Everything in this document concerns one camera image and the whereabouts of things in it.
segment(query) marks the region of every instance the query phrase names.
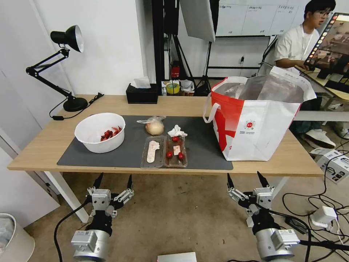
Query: lamp base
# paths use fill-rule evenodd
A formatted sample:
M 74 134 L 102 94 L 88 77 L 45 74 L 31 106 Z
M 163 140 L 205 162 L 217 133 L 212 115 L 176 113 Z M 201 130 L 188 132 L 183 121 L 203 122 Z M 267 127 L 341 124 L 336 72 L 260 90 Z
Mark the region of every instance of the lamp base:
M 88 102 L 84 98 L 68 98 L 63 104 L 63 108 L 67 112 L 76 112 L 85 109 L 88 106 Z

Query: table top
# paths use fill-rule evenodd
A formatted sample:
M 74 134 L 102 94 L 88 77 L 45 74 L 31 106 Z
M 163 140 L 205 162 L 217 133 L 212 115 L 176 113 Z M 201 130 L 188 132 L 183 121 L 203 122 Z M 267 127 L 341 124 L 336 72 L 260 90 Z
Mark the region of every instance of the table top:
M 349 100 L 349 94 L 348 93 L 345 93 L 345 92 L 342 92 L 342 91 L 338 91 L 338 90 L 335 90 L 335 89 L 332 89 L 332 88 L 328 88 L 326 87 L 326 84 L 328 82 L 328 80 L 330 80 L 331 76 L 332 75 L 328 75 L 326 77 L 326 79 L 321 79 L 321 78 L 318 78 L 318 74 L 320 73 L 320 69 L 316 68 L 314 70 L 314 72 L 308 72 L 307 70 L 304 70 L 298 66 L 295 66 L 299 71 L 301 72 L 306 72 L 305 74 L 305 77 L 308 77 L 310 78 L 311 80 L 313 80 L 314 82 L 318 83 L 319 85 L 321 85 L 323 88 L 325 88 L 326 90 L 328 90 L 329 92 L 331 92 L 332 94 L 334 94 L 336 97 L 339 97 L 343 100 Z
M 84 97 L 88 101 L 94 97 L 93 95 L 78 96 Z M 146 170 L 124 167 L 57 165 L 57 161 L 74 138 L 76 125 L 92 114 L 113 112 L 120 115 L 202 116 L 205 101 L 206 97 L 160 96 L 157 104 L 128 104 L 126 96 L 105 95 L 74 118 L 64 121 L 51 121 L 9 164 L 8 169 L 51 172 L 189 175 L 222 175 L 227 172 L 238 175 L 255 175 L 257 171 L 260 171 L 265 176 L 323 176 L 321 169 L 290 131 L 286 132 L 285 137 L 269 161 L 236 161 L 232 163 L 232 170 L 195 170 L 186 168 Z M 65 111 L 60 113 L 60 115 L 65 117 L 73 114 Z

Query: logo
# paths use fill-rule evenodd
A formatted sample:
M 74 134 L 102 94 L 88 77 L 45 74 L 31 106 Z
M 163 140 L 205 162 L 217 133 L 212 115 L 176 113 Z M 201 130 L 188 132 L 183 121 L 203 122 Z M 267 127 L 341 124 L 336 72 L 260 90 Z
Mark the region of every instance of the logo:
M 245 129 L 247 130 L 254 130 L 254 126 L 256 125 L 256 122 L 255 121 L 246 121 L 246 124 L 245 124 Z

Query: white bowl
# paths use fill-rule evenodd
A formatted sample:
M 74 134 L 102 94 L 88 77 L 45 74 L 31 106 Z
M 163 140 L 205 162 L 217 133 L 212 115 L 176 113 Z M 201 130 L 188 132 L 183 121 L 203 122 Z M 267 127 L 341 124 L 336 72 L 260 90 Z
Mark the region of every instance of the white bowl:
M 122 130 L 112 138 L 101 141 L 104 132 L 112 127 L 121 127 Z M 125 138 L 125 120 L 114 113 L 100 113 L 89 116 L 77 124 L 74 135 L 77 140 L 94 153 L 106 153 L 119 147 Z

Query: tape roll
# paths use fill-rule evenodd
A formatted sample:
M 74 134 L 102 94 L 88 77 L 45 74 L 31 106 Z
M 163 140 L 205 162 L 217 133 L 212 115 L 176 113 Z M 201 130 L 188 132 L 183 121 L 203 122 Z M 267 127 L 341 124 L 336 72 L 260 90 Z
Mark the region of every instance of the tape roll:
M 178 83 L 169 83 L 166 85 L 166 92 L 169 94 L 177 94 L 180 91 L 180 86 Z

